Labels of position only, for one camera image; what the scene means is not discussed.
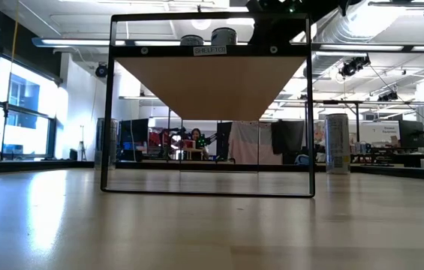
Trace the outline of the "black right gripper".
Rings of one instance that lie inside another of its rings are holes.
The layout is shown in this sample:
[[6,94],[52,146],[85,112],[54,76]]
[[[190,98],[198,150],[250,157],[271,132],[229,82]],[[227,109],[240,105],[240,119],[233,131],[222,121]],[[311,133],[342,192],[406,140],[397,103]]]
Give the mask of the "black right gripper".
[[[292,14],[306,12],[305,0],[248,0],[250,13]],[[255,19],[248,44],[289,44],[301,32],[299,20]]]

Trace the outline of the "white beverage can black lid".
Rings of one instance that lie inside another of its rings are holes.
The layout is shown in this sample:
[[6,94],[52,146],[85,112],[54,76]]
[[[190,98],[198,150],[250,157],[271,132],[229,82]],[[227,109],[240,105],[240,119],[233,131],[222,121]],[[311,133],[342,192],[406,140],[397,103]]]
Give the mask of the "white beverage can black lid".
[[204,39],[195,34],[187,34],[182,36],[180,39],[181,46],[203,46],[204,43]]
[[348,115],[329,114],[325,118],[326,172],[345,175],[350,172],[350,133]]
[[237,33],[233,28],[221,27],[212,31],[211,45],[213,46],[236,45],[237,41]]

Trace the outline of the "white beverage can silver lid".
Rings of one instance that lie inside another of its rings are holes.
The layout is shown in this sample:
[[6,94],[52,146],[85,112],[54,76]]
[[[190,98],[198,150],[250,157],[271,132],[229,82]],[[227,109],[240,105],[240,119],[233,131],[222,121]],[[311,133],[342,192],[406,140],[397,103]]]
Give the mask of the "white beverage can silver lid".
[[[95,169],[101,170],[102,153],[104,146],[104,118],[98,118],[95,131]],[[114,170],[116,168],[117,155],[117,129],[118,121],[114,118],[110,122],[110,157],[108,160],[108,168]]]

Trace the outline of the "black ceiling spotlight cluster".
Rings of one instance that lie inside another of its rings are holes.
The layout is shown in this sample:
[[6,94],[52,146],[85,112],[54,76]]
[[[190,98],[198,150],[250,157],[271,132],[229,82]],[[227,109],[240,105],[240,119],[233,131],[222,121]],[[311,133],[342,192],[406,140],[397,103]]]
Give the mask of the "black ceiling spotlight cluster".
[[339,69],[338,73],[342,77],[351,77],[355,73],[361,71],[364,67],[371,64],[368,55],[352,58],[350,61],[346,61],[343,66]]

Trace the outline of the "wide black hanging cloth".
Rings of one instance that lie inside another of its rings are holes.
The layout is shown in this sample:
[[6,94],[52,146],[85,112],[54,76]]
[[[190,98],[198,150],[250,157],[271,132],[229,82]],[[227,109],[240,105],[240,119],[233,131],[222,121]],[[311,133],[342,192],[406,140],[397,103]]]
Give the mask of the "wide black hanging cloth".
[[298,152],[302,149],[305,132],[303,121],[282,121],[271,123],[272,150],[275,155]]

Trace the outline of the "narrow black hanging cloth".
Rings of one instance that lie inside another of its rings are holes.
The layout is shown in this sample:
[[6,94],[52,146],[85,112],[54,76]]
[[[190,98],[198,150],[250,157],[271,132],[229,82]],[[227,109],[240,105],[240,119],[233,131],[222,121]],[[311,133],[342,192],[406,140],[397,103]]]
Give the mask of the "narrow black hanging cloth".
[[217,123],[217,140],[216,140],[216,154],[218,159],[228,159],[229,153],[229,138],[232,128],[232,122]]

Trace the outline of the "beige hanging cloth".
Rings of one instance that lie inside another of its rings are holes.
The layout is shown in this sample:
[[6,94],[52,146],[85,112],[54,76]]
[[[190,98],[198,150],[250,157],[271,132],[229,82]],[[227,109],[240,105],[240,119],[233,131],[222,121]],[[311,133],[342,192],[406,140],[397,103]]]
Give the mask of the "beige hanging cloth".
[[228,156],[236,164],[282,165],[282,154],[272,149],[270,123],[233,121],[228,142]]

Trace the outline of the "black track light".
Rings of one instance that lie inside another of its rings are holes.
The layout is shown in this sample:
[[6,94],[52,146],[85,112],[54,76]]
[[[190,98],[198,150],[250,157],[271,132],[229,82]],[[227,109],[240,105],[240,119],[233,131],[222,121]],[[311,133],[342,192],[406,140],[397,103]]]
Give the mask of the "black track light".
[[377,98],[379,102],[388,102],[398,100],[398,95],[395,91],[387,91],[380,94]]

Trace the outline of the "seated person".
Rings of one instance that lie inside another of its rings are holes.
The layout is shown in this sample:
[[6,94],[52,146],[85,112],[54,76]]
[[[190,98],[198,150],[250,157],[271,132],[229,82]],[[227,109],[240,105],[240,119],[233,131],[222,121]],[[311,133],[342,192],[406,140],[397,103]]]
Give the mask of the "seated person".
[[201,131],[198,128],[194,128],[191,131],[191,139],[194,141],[195,143],[195,149],[196,151],[193,151],[191,153],[191,159],[194,161],[206,161],[209,159],[209,151],[207,146],[205,148],[198,148],[196,147],[196,140],[198,139],[198,137],[201,135]]

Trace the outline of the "white sign board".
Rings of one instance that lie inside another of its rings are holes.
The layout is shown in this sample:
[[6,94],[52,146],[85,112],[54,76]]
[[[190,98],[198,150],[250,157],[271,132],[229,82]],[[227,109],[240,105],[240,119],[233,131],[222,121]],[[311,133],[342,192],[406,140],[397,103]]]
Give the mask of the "white sign board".
[[367,143],[390,143],[399,138],[399,124],[394,122],[365,122],[359,126],[359,137]]

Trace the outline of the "black monitor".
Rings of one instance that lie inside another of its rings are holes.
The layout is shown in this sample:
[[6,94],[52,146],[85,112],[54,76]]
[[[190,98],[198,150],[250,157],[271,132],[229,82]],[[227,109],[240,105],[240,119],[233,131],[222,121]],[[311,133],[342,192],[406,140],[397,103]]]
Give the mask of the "black monitor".
[[400,120],[398,126],[402,148],[424,147],[424,125],[422,122]]
[[143,143],[148,140],[149,120],[147,118],[119,122],[120,143]]

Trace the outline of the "thin tripod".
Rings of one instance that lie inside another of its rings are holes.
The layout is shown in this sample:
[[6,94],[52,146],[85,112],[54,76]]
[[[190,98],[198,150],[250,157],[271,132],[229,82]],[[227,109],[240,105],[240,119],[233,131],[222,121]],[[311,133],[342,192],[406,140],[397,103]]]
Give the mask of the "thin tripod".
[[81,130],[81,140],[79,141],[79,153],[80,153],[80,161],[86,161],[86,148],[84,144],[84,126],[80,126]]

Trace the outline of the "black workstation frame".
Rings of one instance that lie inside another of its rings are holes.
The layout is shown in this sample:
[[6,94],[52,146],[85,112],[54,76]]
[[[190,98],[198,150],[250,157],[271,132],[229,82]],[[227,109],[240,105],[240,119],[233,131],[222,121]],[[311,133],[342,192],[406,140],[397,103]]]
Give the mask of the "black workstation frame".
[[314,150],[316,153],[325,154],[325,115],[329,115],[326,112],[327,109],[343,109],[344,113],[351,111],[354,114],[353,118],[348,120],[348,123],[352,123],[354,128],[351,130],[355,134],[356,143],[361,139],[359,130],[359,106],[362,101],[358,100],[315,100],[314,108],[318,108],[317,117],[314,118]]

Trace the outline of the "black table frame cross rail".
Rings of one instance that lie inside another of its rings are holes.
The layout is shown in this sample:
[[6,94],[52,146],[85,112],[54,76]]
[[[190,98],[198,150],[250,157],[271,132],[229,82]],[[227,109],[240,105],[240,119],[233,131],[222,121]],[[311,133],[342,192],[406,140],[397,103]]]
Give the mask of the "black table frame cross rail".
[[264,165],[264,164],[234,164],[227,162],[190,161],[190,162],[166,162],[155,160],[154,162],[118,162],[109,166],[110,170],[181,170],[181,171],[220,171],[220,172],[287,172],[307,173],[307,166],[299,165]]

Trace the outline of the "black table frame side rail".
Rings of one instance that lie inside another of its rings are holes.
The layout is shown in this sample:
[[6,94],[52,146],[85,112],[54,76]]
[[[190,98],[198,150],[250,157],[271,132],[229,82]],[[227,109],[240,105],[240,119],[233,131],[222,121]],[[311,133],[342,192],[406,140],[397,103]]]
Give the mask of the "black table frame side rail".
[[0,161],[0,173],[93,168],[94,166],[93,161],[77,160]]
[[361,166],[352,166],[351,172],[424,180],[424,169],[415,168],[415,167],[361,165]]

